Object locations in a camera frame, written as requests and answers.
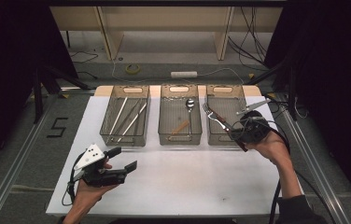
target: wire mesh basket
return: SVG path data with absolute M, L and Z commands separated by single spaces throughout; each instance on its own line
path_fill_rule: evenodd
M 105 144 L 145 146 L 149 103 L 149 86 L 114 86 L 100 130 Z
M 197 85 L 161 85 L 158 133 L 161 145 L 200 144 L 202 121 Z
M 216 111 L 235 128 L 240 127 L 236 112 L 246 108 L 246 98 L 242 85 L 207 85 L 206 100 L 210 108 Z M 237 146 L 227 133 L 214 120 L 207 119 L 208 145 Z

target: spoon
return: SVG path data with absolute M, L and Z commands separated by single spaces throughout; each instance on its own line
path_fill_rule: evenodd
M 190 134 L 192 134 L 192 118 L 191 118 L 191 112 L 192 108 L 195 106 L 195 101 L 193 99 L 188 99 L 187 102 L 185 103 L 185 106 L 188 109 L 188 113 L 190 114 Z

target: white plastic part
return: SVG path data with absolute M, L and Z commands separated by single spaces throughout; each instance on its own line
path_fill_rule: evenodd
M 94 163 L 95 161 L 99 161 L 104 157 L 103 151 L 96 145 L 92 144 L 86 149 L 83 156 L 78 161 L 77 165 L 74 166 L 74 170 L 82 169 L 83 167 Z
M 185 77 L 197 77 L 198 72 L 172 72 L 171 73 L 172 78 L 185 78 Z

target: black wall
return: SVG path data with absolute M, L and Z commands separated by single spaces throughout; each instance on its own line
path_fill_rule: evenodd
M 323 2 L 325 13 L 303 42 L 309 50 L 299 64 L 297 94 L 351 182 L 351 1 Z M 274 36 L 276 41 L 281 42 L 279 37 L 287 35 L 288 31 L 295 34 L 296 27 L 292 25 L 295 22 L 288 25 L 288 20 L 303 18 L 303 15 L 293 14 L 292 8 L 287 14 L 292 16 L 283 18 L 278 24 L 280 35 Z M 282 60 L 282 57 L 276 57 L 275 50 L 269 53 L 272 55 L 268 59 L 274 63 Z
M 77 77 L 49 8 L 0 2 L 0 148 L 32 92 L 33 73 L 55 82 L 43 65 Z

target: white table surface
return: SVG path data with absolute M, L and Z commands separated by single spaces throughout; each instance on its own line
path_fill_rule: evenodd
M 262 100 L 262 96 L 246 97 L 248 105 Z M 105 145 L 99 134 L 108 101 L 109 97 L 102 96 L 92 96 L 89 100 L 47 214 L 68 213 L 70 206 L 62 205 L 62 197 L 77 156 L 92 143 L 102 150 L 112 148 Z M 158 136 L 160 98 L 151 97 L 146 146 L 122 147 L 122 153 L 109 162 L 113 169 L 122 169 L 137 161 L 137 169 L 127 175 L 124 184 L 104 195 L 90 215 L 239 217 L 270 214 L 278 181 L 275 166 L 255 150 L 244 152 L 237 146 L 209 146 L 203 103 L 204 98 L 200 97 L 204 130 L 201 144 L 161 146 Z M 257 110 L 267 120 L 273 120 L 269 106 L 263 105 Z M 65 203 L 70 203 L 68 195 Z

